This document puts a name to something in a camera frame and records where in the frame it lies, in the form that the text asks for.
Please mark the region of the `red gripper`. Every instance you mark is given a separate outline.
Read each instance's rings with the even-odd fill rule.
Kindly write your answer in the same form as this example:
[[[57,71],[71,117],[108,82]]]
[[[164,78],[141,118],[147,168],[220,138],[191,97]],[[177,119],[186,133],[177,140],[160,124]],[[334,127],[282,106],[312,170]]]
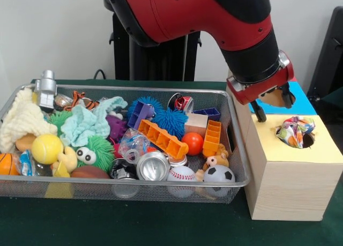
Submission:
[[[238,83],[233,76],[227,79],[227,86],[232,92],[235,99],[242,105],[251,104],[252,109],[257,117],[258,122],[266,122],[266,115],[263,108],[257,103],[260,95],[268,93],[271,89],[280,88],[281,97],[287,109],[290,109],[294,104],[292,93],[289,89],[288,81],[294,78],[294,70],[291,62],[284,68],[281,68],[276,74],[269,79],[252,84],[243,85]]]

